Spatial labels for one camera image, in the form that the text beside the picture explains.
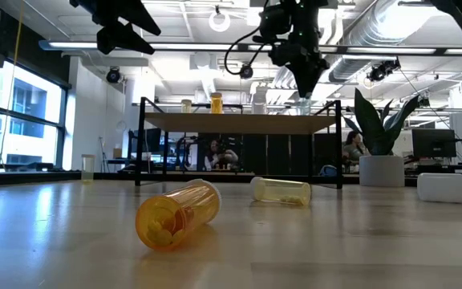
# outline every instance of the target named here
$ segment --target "window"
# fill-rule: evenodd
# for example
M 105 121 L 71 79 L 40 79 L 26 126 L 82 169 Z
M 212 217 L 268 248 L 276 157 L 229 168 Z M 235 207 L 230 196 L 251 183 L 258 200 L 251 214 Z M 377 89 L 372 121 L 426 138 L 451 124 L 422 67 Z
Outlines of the window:
M 13 67 L 5 62 L 0 69 L 0 108 L 58 123 L 62 88 L 20 67 L 12 87 Z
M 58 137 L 56 127 L 2 114 L 0 123 L 0 152 L 6 164 L 55 163 Z M 5 124 L 8 129 L 2 146 Z
M 28 165 L 34 162 L 42 162 L 42 157 L 14 154 L 9 154 L 6 156 L 6 163 L 8 165 Z

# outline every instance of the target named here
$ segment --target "white ceiling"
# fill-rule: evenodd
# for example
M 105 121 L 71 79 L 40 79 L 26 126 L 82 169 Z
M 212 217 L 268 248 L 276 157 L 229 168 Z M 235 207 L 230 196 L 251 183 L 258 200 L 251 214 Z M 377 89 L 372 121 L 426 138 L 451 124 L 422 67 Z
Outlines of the white ceiling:
M 355 0 L 356 7 L 346 14 L 345 23 L 350 23 L 357 17 L 372 0 Z M 0 0 L 0 7 L 18 18 L 20 0 Z M 68 0 L 25 0 L 23 22 L 25 25 L 38 32 L 49 40 L 61 41 L 95 41 L 95 34 L 100 29 L 91 21 L 91 16 L 83 8 L 74 8 Z M 248 33 L 255 27 L 247 26 L 245 12 L 248 3 L 238 3 L 232 8 L 221 8 L 236 16 L 231 17 L 231 26 L 225 32 L 216 32 L 209 27 L 209 13 L 213 11 L 211 6 L 190 6 L 185 7 L 188 12 L 188 22 L 184 21 L 180 4 L 158 5 L 145 4 L 149 13 L 155 19 L 162 30 L 161 36 L 151 36 L 144 32 L 144 39 L 150 42 L 199 42 L 199 43 L 232 43 L 242 35 Z M 403 45 L 416 46 L 462 46 L 462 32 L 453 19 L 448 15 L 432 17 L 419 31 L 406 39 Z M 142 55 L 130 51 L 112 52 L 110 57 L 146 57 L 151 60 L 152 66 L 156 69 L 161 78 L 164 79 L 164 88 L 157 90 L 157 93 L 166 100 L 168 95 L 193 95 L 194 90 L 201 89 L 201 82 L 190 80 L 185 77 L 189 73 L 189 56 L 192 53 L 157 52 L 154 55 Z M 231 54 L 231 61 L 239 63 L 249 61 L 252 54 L 235 53 Z M 99 52 L 92 52 L 92 58 L 103 58 Z M 217 54 L 218 59 L 223 59 L 223 54 Z M 425 88 L 437 82 L 443 81 L 452 76 L 452 72 L 462 73 L 462 58 L 447 57 L 401 57 L 400 62 L 408 77 L 417 89 Z M 273 78 L 277 67 L 271 64 L 265 54 L 260 54 L 253 67 L 256 75 Z M 434 80 L 434 73 L 451 72 L 448 76 L 441 76 Z M 233 90 L 249 92 L 252 81 L 240 80 L 238 76 L 223 74 L 223 77 L 216 79 L 217 90 Z M 343 97 L 353 96 L 355 86 L 347 85 L 338 92 Z M 410 95 L 413 88 L 407 84 L 403 75 L 392 75 L 387 81 L 379 86 L 367 90 L 359 85 L 362 92 L 371 96 L 372 99 L 392 99 Z

